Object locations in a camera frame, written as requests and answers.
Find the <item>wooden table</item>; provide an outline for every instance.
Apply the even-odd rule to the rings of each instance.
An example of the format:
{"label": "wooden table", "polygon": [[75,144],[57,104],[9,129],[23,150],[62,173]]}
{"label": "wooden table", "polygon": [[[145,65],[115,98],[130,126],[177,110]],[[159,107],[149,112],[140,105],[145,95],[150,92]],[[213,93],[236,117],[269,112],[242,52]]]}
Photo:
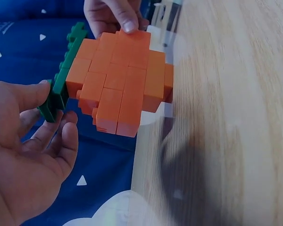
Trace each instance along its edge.
{"label": "wooden table", "polygon": [[185,0],[178,35],[132,190],[164,226],[283,226],[283,0]]}

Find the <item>green building block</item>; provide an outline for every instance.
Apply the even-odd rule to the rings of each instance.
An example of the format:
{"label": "green building block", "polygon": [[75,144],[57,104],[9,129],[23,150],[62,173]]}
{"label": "green building block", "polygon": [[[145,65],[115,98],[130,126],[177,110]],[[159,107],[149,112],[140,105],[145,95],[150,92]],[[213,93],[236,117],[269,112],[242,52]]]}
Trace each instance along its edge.
{"label": "green building block", "polygon": [[55,122],[56,116],[57,116],[57,109],[52,103],[52,88],[53,84],[51,80],[48,80],[50,83],[50,93],[45,101],[44,104],[42,104],[38,109],[41,112],[41,115],[45,118],[47,122]]}
{"label": "green building block", "polygon": [[81,31],[81,33],[76,37],[74,42],[70,42],[68,45],[69,51],[65,53],[65,61],[60,64],[60,69],[66,68],[70,69],[72,62],[81,46],[84,38],[87,37],[87,31]]}
{"label": "green building block", "polygon": [[69,94],[66,86],[66,77],[69,69],[62,68],[60,73],[55,76],[55,85],[52,89],[52,101],[57,109],[65,110]]}
{"label": "green building block", "polygon": [[67,35],[69,42],[74,42],[75,39],[80,35],[81,31],[84,30],[84,22],[78,22],[71,28],[71,33]]}

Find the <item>orange brick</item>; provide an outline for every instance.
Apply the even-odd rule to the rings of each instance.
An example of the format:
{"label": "orange brick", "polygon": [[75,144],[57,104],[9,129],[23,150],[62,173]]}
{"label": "orange brick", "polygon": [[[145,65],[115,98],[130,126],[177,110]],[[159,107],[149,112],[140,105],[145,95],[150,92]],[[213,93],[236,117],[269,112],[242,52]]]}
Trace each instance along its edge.
{"label": "orange brick", "polygon": [[117,43],[112,54],[111,63],[128,66],[131,56],[132,48],[128,47],[128,45]]}
{"label": "orange brick", "polygon": [[111,53],[104,50],[97,50],[94,54],[89,71],[97,73],[107,73],[111,60]]}
{"label": "orange brick", "polygon": [[107,71],[107,77],[104,87],[109,89],[124,90],[127,68],[123,65],[111,63]]}
{"label": "orange brick", "polygon": [[66,86],[70,98],[75,99],[77,91],[82,89],[90,63],[91,60],[74,59],[66,78]]}
{"label": "orange brick", "polygon": [[97,107],[92,110],[92,124],[96,126],[96,114],[98,113]]}
{"label": "orange brick", "polygon": [[173,90],[174,66],[170,64],[165,65],[165,84],[164,84],[164,102],[170,96]]}
{"label": "orange brick", "polygon": [[79,107],[83,114],[92,115],[93,108],[99,106],[106,75],[88,72],[79,96]]}
{"label": "orange brick", "polygon": [[123,92],[120,90],[103,88],[96,114],[97,128],[104,129],[107,133],[116,133],[122,96]]}
{"label": "orange brick", "polygon": [[131,34],[125,33],[123,30],[120,30],[118,34],[118,43],[126,43],[127,45],[136,45],[149,49],[150,47],[151,33],[144,31],[135,31]]}
{"label": "orange brick", "polygon": [[100,37],[98,50],[104,50],[112,53],[117,42],[117,35],[113,33],[104,32]]}
{"label": "orange brick", "polygon": [[128,67],[128,73],[118,117],[117,134],[135,137],[140,126],[146,70]]}
{"label": "orange brick", "polygon": [[83,42],[81,43],[79,51],[76,54],[76,57],[92,60],[98,45],[99,45],[98,40],[84,39]]}
{"label": "orange brick", "polygon": [[133,54],[130,58],[129,66],[147,69],[149,60],[149,48],[133,46]]}
{"label": "orange brick", "polygon": [[164,98],[165,53],[150,50],[142,109],[155,113]]}

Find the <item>plastic block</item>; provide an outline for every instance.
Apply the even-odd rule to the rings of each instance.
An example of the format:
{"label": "plastic block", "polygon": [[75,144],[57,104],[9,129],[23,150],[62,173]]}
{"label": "plastic block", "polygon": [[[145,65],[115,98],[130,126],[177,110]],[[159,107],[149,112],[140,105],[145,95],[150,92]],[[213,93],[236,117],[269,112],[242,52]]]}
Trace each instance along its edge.
{"label": "plastic block", "polygon": [[96,114],[98,113],[98,108],[95,107],[93,110],[92,110],[92,124],[96,126]]}
{"label": "plastic block", "polygon": [[126,78],[117,134],[135,137],[140,126],[146,70],[129,67]]}
{"label": "plastic block", "polygon": [[104,32],[100,37],[100,44],[98,50],[104,50],[112,53],[117,42],[117,35],[113,33]]}
{"label": "plastic block", "polygon": [[109,89],[124,90],[127,68],[123,65],[111,63],[107,71],[107,77],[104,87]]}
{"label": "plastic block", "polygon": [[99,106],[106,75],[103,73],[88,72],[79,97],[79,107],[83,114],[92,115],[94,107]]}
{"label": "plastic block", "polygon": [[120,90],[103,88],[96,114],[97,129],[104,129],[111,134],[116,133],[122,96],[123,92]]}
{"label": "plastic block", "polygon": [[76,54],[76,58],[92,60],[95,51],[99,45],[98,40],[94,39],[83,39],[81,46]]}
{"label": "plastic block", "polygon": [[172,103],[173,102],[173,90],[170,92],[169,96],[165,100],[166,103]]}
{"label": "plastic block", "polygon": [[133,54],[130,58],[129,66],[147,69],[149,52],[149,48],[143,46],[133,46]]}
{"label": "plastic block", "polygon": [[130,45],[138,45],[140,47],[149,49],[151,40],[151,33],[144,31],[135,31],[131,34],[125,33],[123,30],[120,30],[118,34],[118,43],[126,43]]}
{"label": "plastic block", "polygon": [[67,35],[67,40],[69,42],[74,42],[75,39],[81,34],[81,31],[84,30],[84,22],[78,22],[75,26],[71,28],[71,33]]}
{"label": "plastic block", "polygon": [[60,69],[66,68],[69,69],[71,64],[81,46],[82,41],[87,36],[87,31],[82,31],[79,36],[75,39],[73,43],[69,43],[68,49],[69,51],[65,53],[65,61],[60,64]]}
{"label": "plastic block", "polygon": [[111,63],[128,66],[132,54],[132,47],[129,47],[126,44],[118,43],[114,48]]}
{"label": "plastic block", "polygon": [[65,110],[69,94],[66,86],[66,77],[68,75],[69,69],[62,68],[56,77],[55,85],[52,89],[52,97],[54,105],[57,109]]}
{"label": "plastic block", "polygon": [[57,109],[54,106],[53,102],[52,102],[52,88],[53,88],[53,84],[51,80],[48,80],[48,82],[50,83],[50,93],[46,99],[46,101],[44,102],[44,104],[42,104],[41,106],[38,107],[38,109],[41,112],[41,115],[45,118],[45,120],[47,122],[55,122],[56,121],[56,116],[57,116]]}
{"label": "plastic block", "polygon": [[97,73],[107,73],[111,60],[111,53],[97,50],[94,54],[89,71]]}
{"label": "plastic block", "polygon": [[91,60],[75,58],[66,78],[69,97],[75,99],[78,90],[82,89]]}
{"label": "plastic block", "polygon": [[165,84],[164,84],[164,102],[166,102],[170,93],[173,90],[174,66],[170,64],[165,65]]}
{"label": "plastic block", "polygon": [[150,50],[142,109],[155,113],[164,98],[165,53]]}

